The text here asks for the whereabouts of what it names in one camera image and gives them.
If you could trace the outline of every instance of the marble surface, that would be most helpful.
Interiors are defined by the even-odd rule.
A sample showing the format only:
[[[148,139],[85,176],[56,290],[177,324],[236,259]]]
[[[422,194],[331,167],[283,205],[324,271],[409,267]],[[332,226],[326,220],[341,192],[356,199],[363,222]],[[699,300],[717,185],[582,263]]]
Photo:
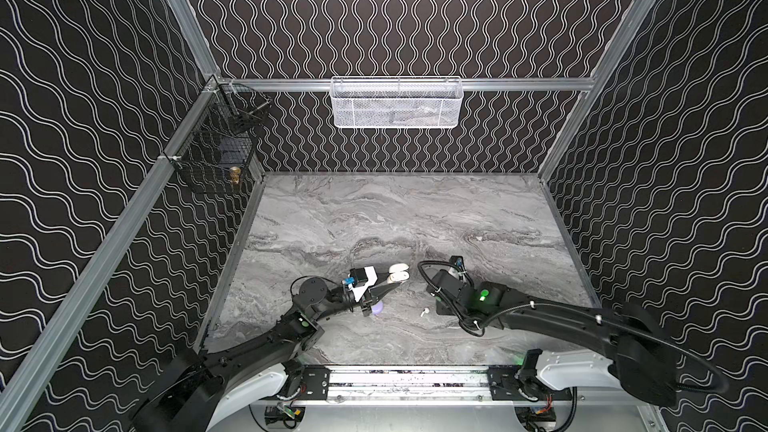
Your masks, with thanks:
[[[377,317],[339,314],[306,362],[513,364],[530,348],[571,344],[489,328],[473,338],[434,313],[416,264],[463,255],[485,279],[572,304],[589,300],[542,195],[526,176],[269,176],[220,322],[206,340],[221,350],[271,328],[301,275],[346,277],[352,267],[406,262],[411,278]],[[430,313],[421,316],[424,308]]]

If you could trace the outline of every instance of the metal rail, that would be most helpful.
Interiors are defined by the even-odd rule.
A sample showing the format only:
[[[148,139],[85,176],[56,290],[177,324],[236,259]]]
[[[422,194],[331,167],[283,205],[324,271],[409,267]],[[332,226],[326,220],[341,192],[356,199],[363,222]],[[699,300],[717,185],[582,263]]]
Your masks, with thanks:
[[[176,16],[181,34],[187,41],[200,73],[204,77],[218,76],[220,73],[219,66],[216,64],[214,55],[210,52],[208,41],[203,35],[203,30],[200,28],[200,23],[197,21],[189,0],[167,1],[170,10]]]
[[[560,159],[568,150],[571,140],[581,127],[581,123],[587,118],[592,105],[602,93],[605,84],[613,75],[629,44],[638,33],[640,25],[655,3],[656,0],[632,0],[632,4],[617,27],[614,36],[611,37],[610,42],[605,47],[605,52],[603,52],[597,67],[592,72],[594,86],[589,92],[581,94],[574,104],[574,108],[565,120],[558,138],[554,140],[547,158],[544,159],[542,167],[539,169],[539,176],[545,182],[552,177]]]
[[[226,256],[226,262],[221,269],[219,275],[219,281],[216,284],[216,291],[214,296],[210,300],[208,305],[208,311],[206,312],[205,319],[203,319],[203,326],[197,331],[197,338],[194,342],[195,350],[200,350],[205,341],[205,337],[208,331],[216,329],[216,321],[219,319],[221,309],[224,307],[224,301],[229,294],[232,280],[235,276],[237,265],[240,263],[240,257],[243,256],[243,250],[248,240],[248,233],[250,232],[250,226],[254,223],[256,217],[256,211],[261,203],[261,197],[264,194],[264,180],[262,176],[255,176],[256,186],[248,199],[248,205],[243,212],[243,218],[240,220],[240,226],[237,228],[235,234],[235,240],[230,248],[230,253]]]
[[[549,187],[545,182],[542,182],[542,193],[547,201],[547,205],[549,205],[550,212],[552,212],[554,222],[558,225],[558,229],[560,229],[560,234],[563,237],[563,242],[565,242],[565,247],[568,249],[568,254],[571,255],[571,261],[573,261],[574,267],[576,267],[576,272],[578,272],[584,290],[587,291],[592,307],[602,307],[602,305],[600,305],[598,293],[594,291],[592,282],[589,280],[587,269],[584,268],[584,264],[581,263],[581,255],[578,253],[578,250],[576,250],[576,245],[574,245],[574,241],[571,238],[571,233],[568,231],[568,227],[565,226],[563,217],[558,210],[558,205],[554,202],[554,197],[552,197],[552,193],[549,191]]]
[[[187,134],[202,116],[215,94],[211,85],[215,82],[209,81],[168,141],[165,149],[168,156],[178,153]],[[173,173],[173,165],[164,156],[155,161],[11,377],[0,394],[0,430],[3,432],[17,432],[24,425]]]
[[[324,400],[295,400],[293,405],[316,406],[502,406],[545,405],[528,400],[494,400],[487,366],[328,366],[328,396]],[[580,388],[580,405],[638,406],[641,400],[612,388]],[[556,400],[570,404],[570,400]],[[259,400],[270,405],[274,400]]]
[[[331,79],[224,79],[232,85],[247,86],[259,92],[329,92]],[[469,92],[504,92],[526,90],[591,90],[591,78],[543,79],[462,79]]]

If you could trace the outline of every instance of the black wire basket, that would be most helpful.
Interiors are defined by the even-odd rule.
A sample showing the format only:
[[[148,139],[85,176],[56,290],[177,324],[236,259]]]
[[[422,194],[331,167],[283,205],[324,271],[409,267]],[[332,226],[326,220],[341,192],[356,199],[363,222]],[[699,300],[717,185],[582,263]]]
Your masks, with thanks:
[[[171,160],[182,181],[198,194],[250,194],[254,129],[270,105],[264,97],[252,109],[243,110],[228,96],[217,95],[187,137],[181,157]]]

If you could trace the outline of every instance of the wallpaper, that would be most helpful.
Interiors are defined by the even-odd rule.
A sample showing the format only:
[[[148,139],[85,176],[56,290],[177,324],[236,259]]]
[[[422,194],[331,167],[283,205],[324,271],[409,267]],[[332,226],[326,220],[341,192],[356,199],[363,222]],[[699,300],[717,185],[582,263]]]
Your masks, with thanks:
[[[129,430],[142,393],[194,345],[247,200],[195,195],[174,175],[24,430]]]
[[[327,93],[274,96],[256,154],[271,172],[536,173],[578,92],[466,92],[453,129],[338,129]],[[241,86],[234,103],[254,98]]]
[[[203,82],[164,0],[0,0],[0,390]]]
[[[589,76],[632,0],[190,0],[222,74]]]
[[[767,57],[768,0],[658,0],[550,182],[601,301],[732,380],[673,432],[768,430]]]

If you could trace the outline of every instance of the white wire basket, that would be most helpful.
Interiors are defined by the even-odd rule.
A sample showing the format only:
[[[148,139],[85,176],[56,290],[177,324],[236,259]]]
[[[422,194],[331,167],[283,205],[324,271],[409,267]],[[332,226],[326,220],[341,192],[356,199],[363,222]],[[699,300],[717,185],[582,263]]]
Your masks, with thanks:
[[[341,129],[452,129],[464,90],[459,77],[336,76],[330,96]]]

